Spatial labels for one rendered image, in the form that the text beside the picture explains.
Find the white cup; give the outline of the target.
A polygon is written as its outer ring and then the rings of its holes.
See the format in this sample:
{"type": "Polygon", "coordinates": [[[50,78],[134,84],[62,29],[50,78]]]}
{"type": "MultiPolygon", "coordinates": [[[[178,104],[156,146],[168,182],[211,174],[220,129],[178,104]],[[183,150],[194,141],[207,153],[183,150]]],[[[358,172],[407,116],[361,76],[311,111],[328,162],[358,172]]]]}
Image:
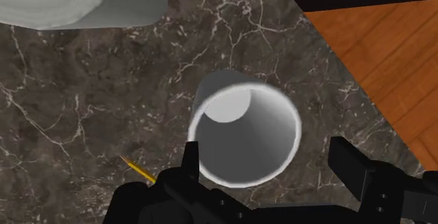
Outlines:
{"type": "Polygon", "coordinates": [[[302,120],[278,88],[235,70],[216,70],[199,83],[187,131],[199,144],[199,170],[228,188],[272,180],[292,162],[302,120]]]}

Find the yellow pencil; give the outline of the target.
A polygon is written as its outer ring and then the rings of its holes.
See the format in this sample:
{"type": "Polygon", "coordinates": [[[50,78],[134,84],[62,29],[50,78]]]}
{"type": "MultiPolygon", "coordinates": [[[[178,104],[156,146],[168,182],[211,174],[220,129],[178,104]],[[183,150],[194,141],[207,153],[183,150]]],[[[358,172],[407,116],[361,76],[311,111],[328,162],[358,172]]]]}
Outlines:
{"type": "Polygon", "coordinates": [[[121,159],[130,166],[134,171],[138,172],[140,175],[148,179],[151,183],[156,183],[157,179],[145,169],[141,168],[138,164],[128,159],[127,157],[121,156],[121,159]]]}

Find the white paper roll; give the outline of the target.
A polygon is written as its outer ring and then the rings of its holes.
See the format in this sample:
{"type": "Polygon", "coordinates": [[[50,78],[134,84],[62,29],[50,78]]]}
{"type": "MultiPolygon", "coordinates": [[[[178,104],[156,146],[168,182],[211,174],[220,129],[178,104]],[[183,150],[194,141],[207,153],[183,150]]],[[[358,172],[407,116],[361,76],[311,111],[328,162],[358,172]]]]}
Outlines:
{"type": "Polygon", "coordinates": [[[142,27],[168,0],[0,0],[0,23],[37,30],[142,27]]]}

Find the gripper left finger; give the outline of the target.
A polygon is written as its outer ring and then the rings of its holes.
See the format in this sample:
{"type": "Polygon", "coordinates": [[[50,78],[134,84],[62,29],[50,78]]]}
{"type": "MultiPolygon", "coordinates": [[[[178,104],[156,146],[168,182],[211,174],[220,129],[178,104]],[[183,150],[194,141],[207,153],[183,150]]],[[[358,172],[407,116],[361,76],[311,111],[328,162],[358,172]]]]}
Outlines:
{"type": "Polygon", "coordinates": [[[199,145],[185,144],[181,165],[163,170],[152,186],[120,185],[102,224],[253,224],[251,210],[199,182],[199,145]]]}

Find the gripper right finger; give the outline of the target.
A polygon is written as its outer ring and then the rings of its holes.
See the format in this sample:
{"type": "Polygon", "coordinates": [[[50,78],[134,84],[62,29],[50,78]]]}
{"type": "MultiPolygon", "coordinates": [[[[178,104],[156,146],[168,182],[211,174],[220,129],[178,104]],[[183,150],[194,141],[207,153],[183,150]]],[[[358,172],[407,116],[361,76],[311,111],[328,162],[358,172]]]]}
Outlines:
{"type": "Polygon", "coordinates": [[[374,224],[438,224],[438,171],[410,176],[369,159],[344,137],[330,139],[328,165],[360,202],[359,220],[374,224]]]}

